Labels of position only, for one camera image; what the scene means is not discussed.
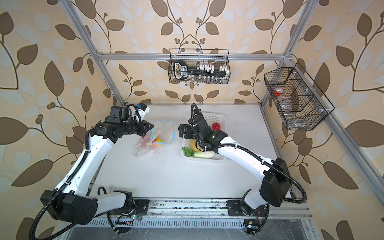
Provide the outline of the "red capped bottle in basket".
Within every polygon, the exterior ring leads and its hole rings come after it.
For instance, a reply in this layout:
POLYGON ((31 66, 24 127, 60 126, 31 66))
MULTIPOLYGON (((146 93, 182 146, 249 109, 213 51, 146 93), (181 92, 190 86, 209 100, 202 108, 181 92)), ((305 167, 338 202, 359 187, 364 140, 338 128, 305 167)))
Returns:
POLYGON ((284 89, 282 89, 282 88, 275 88, 274 89, 274 96, 275 97, 281 97, 281 96, 283 96, 284 95, 284 89))

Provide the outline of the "white plastic perforated basket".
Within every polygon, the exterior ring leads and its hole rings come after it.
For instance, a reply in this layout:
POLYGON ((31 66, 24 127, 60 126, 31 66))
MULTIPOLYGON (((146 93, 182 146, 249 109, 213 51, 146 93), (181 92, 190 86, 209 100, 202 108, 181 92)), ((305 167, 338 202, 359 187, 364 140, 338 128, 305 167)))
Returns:
MULTIPOLYGON (((213 112, 203 112, 203 116, 207 124, 211 128, 213 127, 214 124, 219 124, 220 130, 222 131, 226 130, 227 119, 224 115, 213 113, 213 112)), ((220 154, 216 154, 214 152, 208 152, 208 154, 203 154, 201 151, 198 151, 198 156, 196 158, 195 155, 192 155, 194 151, 191 143, 193 143, 193 140, 183 139, 181 156, 185 159, 188 159, 190 161, 200 161, 200 162, 207 162, 207 163, 221 163, 227 159, 227 157, 222 156, 220 154)))

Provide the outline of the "yellow potato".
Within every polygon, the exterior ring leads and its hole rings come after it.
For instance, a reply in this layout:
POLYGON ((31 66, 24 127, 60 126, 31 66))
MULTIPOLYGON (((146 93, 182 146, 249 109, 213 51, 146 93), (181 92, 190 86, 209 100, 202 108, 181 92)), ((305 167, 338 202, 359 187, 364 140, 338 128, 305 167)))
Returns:
POLYGON ((191 140, 191 141, 190 141, 190 148, 191 148, 194 152, 200 152, 200 151, 201 151, 200 146, 197 144, 197 141, 196 141, 196 140, 191 140))

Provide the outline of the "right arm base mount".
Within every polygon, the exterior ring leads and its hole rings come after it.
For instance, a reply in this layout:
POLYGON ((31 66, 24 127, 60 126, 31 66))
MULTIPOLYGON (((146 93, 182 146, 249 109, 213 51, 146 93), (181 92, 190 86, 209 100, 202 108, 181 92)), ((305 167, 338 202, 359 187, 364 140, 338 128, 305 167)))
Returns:
POLYGON ((263 229, 270 212, 269 204, 252 209, 243 199, 228 200, 226 206, 230 217, 250 217, 249 220, 245 220, 244 231, 251 236, 256 236, 263 229))

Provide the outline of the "red apple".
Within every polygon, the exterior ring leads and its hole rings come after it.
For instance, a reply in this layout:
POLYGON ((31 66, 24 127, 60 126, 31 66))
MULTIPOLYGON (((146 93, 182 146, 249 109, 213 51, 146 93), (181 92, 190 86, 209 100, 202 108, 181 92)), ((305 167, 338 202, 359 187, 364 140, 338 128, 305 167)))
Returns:
POLYGON ((219 123, 213 123, 212 124, 212 130, 213 131, 221 130, 221 125, 219 123))
POLYGON ((152 145, 152 142, 153 142, 153 139, 151 136, 149 137, 143 137, 143 139, 141 140, 141 143, 140 143, 140 147, 142 149, 148 149, 151 147, 152 145))

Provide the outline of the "aluminium frame rail front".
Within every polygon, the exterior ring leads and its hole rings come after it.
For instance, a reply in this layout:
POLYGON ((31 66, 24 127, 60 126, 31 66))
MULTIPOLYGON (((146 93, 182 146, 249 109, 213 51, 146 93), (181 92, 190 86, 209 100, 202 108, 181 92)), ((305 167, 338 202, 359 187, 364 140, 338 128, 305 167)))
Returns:
MULTIPOLYGON (((267 211, 261 206, 253 215, 246 215, 240 207, 240 199, 224 198, 134 198, 133 213, 142 218, 255 218, 263 217, 267 211)), ((307 204, 296 205, 284 202, 280 207, 270 207, 270 219, 309 220, 313 216, 307 204)))

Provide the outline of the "black white tool in basket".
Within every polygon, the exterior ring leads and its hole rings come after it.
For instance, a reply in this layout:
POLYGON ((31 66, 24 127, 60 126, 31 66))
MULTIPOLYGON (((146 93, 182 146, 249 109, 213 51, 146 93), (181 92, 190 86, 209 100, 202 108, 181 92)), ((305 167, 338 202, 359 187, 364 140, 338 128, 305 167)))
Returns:
POLYGON ((200 62, 187 64, 183 60, 175 60, 171 65, 171 73, 177 80, 190 81, 223 81, 228 80, 231 71, 227 66, 201 64, 200 62))

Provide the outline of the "white radish green leaves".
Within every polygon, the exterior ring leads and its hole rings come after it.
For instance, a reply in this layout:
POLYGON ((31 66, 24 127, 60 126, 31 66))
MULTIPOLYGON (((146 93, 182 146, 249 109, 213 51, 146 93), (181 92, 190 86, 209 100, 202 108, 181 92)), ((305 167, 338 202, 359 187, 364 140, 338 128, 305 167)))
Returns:
POLYGON ((215 152, 194 152, 189 147, 183 147, 182 151, 184 156, 188 158, 212 159, 217 155, 215 152))

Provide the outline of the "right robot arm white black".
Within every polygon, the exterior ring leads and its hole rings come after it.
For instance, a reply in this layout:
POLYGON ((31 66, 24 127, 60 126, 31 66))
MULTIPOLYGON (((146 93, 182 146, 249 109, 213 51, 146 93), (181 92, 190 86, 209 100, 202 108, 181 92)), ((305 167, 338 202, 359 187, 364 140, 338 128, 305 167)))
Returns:
POLYGON ((234 141, 227 133, 213 130, 196 104, 191 105, 191 117, 178 128, 179 136, 193 140, 194 147, 183 147, 186 157, 208 158, 209 155, 227 157, 259 180, 257 190, 248 190, 241 200, 244 212, 262 205, 280 207, 282 202, 303 204, 307 201, 304 188, 291 177, 286 162, 280 158, 271 160, 260 156, 234 141))

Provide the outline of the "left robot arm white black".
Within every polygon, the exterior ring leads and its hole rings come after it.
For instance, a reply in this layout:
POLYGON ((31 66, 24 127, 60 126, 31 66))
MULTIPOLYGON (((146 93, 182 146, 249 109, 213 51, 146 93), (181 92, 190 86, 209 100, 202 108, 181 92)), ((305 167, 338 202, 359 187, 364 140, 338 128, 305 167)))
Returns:
POLYGON ((74 166, 53 191, 46 190, 42 194, 44 206, 31 225, 30 240, 37 238, 37 226, 45 213, 55 220, 69 223, 69 226, 49 236, 50 240, 75 225, 86 225, 103 214, 108 216, 113 210, 120 210, 128 216, 136 214, 137 207, 131 192, 115 190, 96 197, 89 197, 87 193, 104 158, 118 139, 125 135, 145 137, 153 129, 154 125, 144 119, 149 111, 150 108, 143 103, 113 106, 104 122, 86 132, 85 149, 74 166))

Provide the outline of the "clear zip top bag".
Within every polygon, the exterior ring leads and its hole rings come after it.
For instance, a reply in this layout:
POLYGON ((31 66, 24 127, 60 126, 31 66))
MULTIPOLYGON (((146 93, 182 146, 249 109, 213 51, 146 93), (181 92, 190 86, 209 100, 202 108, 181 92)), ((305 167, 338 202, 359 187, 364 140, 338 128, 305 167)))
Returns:
POLYGON ((159 138, 162 140, 162 142, 160 144, 152 144, 151 147, 148 149, 142 149, 140 147, 140 143, 143 137, 141 137, 133 148, 132 153, 134 157, 140 158, 151 151, 158 150, 171 145, 176 138, 175 123, 166 121, 155 121, 154 128, 151 129, 148 133, 146 133, 144 137, 149 136, 151 136, 153 140, 159 138))

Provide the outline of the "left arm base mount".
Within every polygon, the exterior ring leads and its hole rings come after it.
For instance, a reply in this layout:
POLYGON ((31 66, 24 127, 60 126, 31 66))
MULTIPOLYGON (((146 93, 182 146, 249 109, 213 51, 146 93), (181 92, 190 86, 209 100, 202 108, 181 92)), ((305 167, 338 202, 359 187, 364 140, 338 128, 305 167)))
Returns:
POLYGON ((149 210, 150 200, 128 200, 120 209, 106 213, 108 223, 117 235, 127 233, 149 210))

